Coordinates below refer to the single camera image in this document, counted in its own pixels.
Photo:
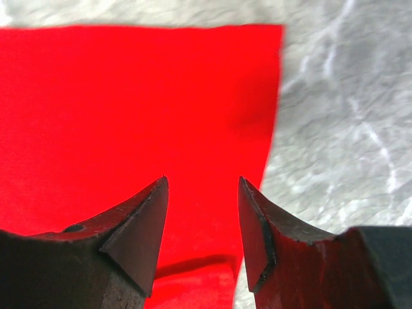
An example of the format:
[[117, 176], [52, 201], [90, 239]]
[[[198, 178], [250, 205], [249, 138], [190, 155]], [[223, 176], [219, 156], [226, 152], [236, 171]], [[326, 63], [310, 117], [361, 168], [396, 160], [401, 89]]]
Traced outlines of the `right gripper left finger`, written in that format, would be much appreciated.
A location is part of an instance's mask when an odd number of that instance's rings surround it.
[[1, 232], [2, 308], [142, 308], [169, 199], [166, 177], [61, 232]]

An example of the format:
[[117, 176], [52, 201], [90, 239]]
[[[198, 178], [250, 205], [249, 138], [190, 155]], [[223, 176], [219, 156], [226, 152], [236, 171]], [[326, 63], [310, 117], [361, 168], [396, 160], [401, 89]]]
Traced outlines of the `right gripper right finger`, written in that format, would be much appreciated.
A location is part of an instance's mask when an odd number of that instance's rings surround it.
[[389, 308], [359, 229], [335, 235], [291, 215], [244, 177], [239, 224], [257, 308]]

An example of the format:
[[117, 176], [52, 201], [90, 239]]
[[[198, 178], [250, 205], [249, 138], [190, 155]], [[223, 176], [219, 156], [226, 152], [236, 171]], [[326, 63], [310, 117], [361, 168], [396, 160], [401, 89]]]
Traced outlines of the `red t-shirt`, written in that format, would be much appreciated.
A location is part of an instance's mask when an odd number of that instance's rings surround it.
[[1, 228], [57, 232], [161, 176], [148, 308], [231, 308], [238, 180], [263, 178], [281, 25], [1, 30]]

